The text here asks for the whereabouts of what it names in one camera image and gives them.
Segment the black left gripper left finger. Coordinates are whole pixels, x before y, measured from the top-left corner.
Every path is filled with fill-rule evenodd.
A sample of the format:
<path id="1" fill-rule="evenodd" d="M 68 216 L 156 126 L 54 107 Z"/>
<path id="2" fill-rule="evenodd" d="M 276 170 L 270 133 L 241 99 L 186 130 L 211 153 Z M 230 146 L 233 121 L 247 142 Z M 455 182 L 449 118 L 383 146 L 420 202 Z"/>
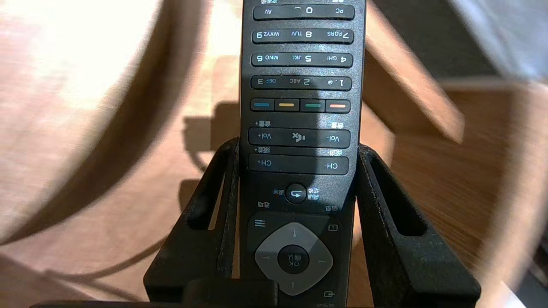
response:
<path id="1" fill-rule="evenodd" d="M 215 152 L 143 277 L 151 302 L 179 302 L 200 278 L 231 278 L 237 230 L 239 138 Z"/>

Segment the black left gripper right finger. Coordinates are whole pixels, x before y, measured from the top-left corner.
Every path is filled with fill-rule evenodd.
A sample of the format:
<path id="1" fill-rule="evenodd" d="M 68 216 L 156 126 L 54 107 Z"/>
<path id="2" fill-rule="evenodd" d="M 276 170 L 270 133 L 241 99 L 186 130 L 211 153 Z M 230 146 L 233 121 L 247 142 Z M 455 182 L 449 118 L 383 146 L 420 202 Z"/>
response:
<path id="1" fill-rule="evenodd" d="M 375 150 L 358 150 L 356 199 L 376 308 L 473 308 L 481 285 Z"/>

